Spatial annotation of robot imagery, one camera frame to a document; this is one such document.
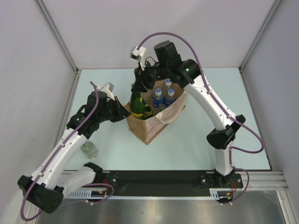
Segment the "blue label water bottle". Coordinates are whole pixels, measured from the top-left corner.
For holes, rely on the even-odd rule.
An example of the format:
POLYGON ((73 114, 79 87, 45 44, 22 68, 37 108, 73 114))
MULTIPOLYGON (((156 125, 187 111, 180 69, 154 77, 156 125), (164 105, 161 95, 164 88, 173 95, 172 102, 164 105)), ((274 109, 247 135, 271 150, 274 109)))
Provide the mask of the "blue label water bottle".
POLYGON ((164 94, 160 88, 155 89, 152 96, 152 104, 155 108, 161 108, 164 104, 164 94))

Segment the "green Perrier glass bottle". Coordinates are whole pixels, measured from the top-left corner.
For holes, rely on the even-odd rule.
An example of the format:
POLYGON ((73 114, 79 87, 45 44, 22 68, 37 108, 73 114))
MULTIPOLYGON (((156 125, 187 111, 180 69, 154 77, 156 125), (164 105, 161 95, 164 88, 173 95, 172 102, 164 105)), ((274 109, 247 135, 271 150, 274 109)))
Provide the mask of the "green Perrier glass bottle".
POLYGON ((150 106, 149 106, 148 101, 145 101, 145 102, 144 102, 144 105, 145 105, 145 111, 144 111, 144 113, 143 113, 142 119, 143 119, 143 120, 147 120, 147 119, 153 117, 153 112, 152 112, 152 109, 151 109, 150 106))

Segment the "blue cap plastic bottle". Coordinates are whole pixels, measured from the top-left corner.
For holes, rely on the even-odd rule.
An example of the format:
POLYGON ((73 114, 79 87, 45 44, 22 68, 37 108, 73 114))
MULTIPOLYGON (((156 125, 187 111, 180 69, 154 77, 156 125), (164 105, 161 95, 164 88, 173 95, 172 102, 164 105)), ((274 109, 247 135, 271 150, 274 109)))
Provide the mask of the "blue cap plastic bottle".
POLYGON ((164 89, 168 91, 169 89, 172 89, 172 81, 170 79, 166 79, 164 82, 164 89))

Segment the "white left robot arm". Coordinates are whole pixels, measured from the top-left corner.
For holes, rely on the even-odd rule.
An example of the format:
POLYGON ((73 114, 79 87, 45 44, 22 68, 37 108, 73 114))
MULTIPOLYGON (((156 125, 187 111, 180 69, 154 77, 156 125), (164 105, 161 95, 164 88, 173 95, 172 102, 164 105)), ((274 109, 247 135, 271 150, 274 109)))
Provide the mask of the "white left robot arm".
POLYGON ((51 214, 71 192, 88 184, 95 187, 101 185, 103 169, 92 162, 86 163, 67 179, 60 176, 76 151, 99 129, 101 123, 118 122, 130 115, 117 97, 103 91, 93 91, 87 103, 70 118, 61 140, 43 164, 30 176, 22 175, 19 178, 17 184, 24 200, 51 214))

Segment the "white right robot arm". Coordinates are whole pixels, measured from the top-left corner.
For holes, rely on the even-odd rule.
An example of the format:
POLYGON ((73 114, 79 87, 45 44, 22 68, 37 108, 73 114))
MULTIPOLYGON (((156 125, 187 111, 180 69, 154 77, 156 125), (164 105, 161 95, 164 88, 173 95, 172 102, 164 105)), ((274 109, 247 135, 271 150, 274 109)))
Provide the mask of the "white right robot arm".
POLYGON ((151 65, 140 60, 134 70, 133 91, 148 92, 156 81, 170 79, 192 96, 203 108, 213 123, 214 129, 208 134, 207 141, 215 149, 215 181, 220 187, 227 187, 233 180, 235 169, 230 164, 229 147, 235 140, 236 132, 245 122, 243 115, 236 115, 226 108, 218 95, 205 80, 199 64, 192 59, 173 62, 166 60, 151 65))

